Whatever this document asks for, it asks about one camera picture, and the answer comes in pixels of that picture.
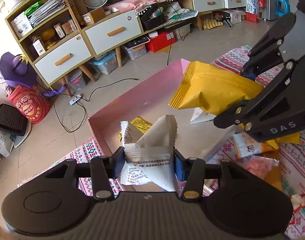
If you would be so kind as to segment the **white snack packet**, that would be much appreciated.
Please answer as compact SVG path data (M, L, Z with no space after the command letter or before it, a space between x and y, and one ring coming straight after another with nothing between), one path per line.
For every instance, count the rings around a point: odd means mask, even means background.
M174 115L164 115L145 132L121 121L121 142L125 165L119 176L123 185L154 183L166 191L178 189L171 164L178 124Z

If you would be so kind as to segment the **large yellow snack bag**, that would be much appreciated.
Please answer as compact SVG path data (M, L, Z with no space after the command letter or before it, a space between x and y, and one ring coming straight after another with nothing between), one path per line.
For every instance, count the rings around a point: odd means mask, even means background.
M199 61L190 62L169 102L174 109L200 108L218 116L243 100L255 98L263 85L234 72Z

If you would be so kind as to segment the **pink cardboard box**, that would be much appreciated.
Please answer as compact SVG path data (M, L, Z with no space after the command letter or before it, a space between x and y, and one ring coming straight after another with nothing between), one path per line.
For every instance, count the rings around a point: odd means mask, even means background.
M121 121L140 116L154 123L164 115L174 115L178 124L175 147L185 157L201 157L214 147L225 132L212 122L192 125L193 109L177 110L168 105L179 87L189 61L181 59L135 85L88 119L89 127L101 152L110 156L121 146Z

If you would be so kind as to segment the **patterned woven rug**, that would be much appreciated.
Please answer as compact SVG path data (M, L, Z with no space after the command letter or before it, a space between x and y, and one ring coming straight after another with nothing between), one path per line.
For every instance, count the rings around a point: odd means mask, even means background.
M250 46L243 45L232 49L224 55L215 59L211 64L218 68L239 74L242 66L249 60L248 52ZM281 71L282 67L274 67L259 75L256 82L267 86L270 81ZM235 132L229 135L223 143L216 146L215 153L209 153L206 160L210 164L218 164L220 160L231 160L240 166L247 163L255 155L266 158L279 159L279 171L277 167L271 168L265 179L273 186L280 188L289 196L296 194L305 195L305 130L297 134L287 135L284 138L276 138L266 142L255 142L245 132ZM95 138L90 139L70 154L58 160L48 169L61 163L68 158L75 158L77 163L89 162L92 157L103 155ZM88 196L92 196L91 178L79 179L78 187ZM291 239L304 239L305 237L305 206L295 211L286 229L286 235Z

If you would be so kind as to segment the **pink snack packet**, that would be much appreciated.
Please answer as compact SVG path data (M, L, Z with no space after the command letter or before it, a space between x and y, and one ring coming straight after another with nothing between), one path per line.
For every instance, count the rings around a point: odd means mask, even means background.
M267 174L279 164L280 161L277 159L252 155L244 169L264 180Z

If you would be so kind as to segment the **red round snack tub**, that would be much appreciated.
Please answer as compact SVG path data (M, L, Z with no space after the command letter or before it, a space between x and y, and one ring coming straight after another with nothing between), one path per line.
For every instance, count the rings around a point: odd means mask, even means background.
M50 111L51 105L41 94L37 85L25 87L18 85L11 94L10 101L32 124L40 123Z

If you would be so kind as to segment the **red box under cabinet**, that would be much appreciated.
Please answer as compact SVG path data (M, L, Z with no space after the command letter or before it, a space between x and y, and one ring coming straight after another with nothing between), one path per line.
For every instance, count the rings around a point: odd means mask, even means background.
M173 31L153 31L148 33L148 38L150 41L146 44L148 51L152 51L153 53L160 51L171 44L176 42L174 32Z

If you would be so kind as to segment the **black perforated tray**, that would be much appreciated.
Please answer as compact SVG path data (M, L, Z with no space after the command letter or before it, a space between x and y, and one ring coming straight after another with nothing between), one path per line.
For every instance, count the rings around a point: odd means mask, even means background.
M16 107L4 103L0 105L0 131L23 136L27 125L28 120Z

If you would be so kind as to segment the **purple hat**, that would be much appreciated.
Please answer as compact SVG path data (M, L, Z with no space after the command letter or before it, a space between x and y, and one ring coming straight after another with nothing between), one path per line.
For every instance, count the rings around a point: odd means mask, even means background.
M12 55L6 52L0 59L0 74L10 87L23 85L32 88L36 83L37 73L24 54Z

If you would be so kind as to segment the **long low tv cabinet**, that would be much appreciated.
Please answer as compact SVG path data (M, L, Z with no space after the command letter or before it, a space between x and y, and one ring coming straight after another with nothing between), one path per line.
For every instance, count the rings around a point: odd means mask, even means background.
M164 27L169 28L172 25L178 25L189 20L188 18L184 19L180 16L177 20L166 20L163 23L160 18L154 18L152 23L148 24L147 27L145 26L141 17L152 9L154 5L166 6L175 2L178 2L183 8L197 11L197 18L216 10L246 6L246 0L123 0L109 6L110 9L117 11L117 15L105 21L103 24L108 24L107 29L110 27L116 27L117 29L124 27L125 29L116 35L107 37L104 42L104 46L107 48L96 49L95 52L97 55L102 55L108 50L117 48L146 33Z

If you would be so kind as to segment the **wooden white drawer cabinet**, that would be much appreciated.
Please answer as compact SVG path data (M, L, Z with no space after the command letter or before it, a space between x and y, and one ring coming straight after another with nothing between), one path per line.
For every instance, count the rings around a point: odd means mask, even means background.
M58 1L61 7L37 25L32 25L24 11L42 0L25 0L6 17L5 21L19 47L41 80L50 87L80 68L91 80L87 61L114 50L118 66L122 67L121 46L143 35L136 12L114 12L99 21L84 26L68 0Z

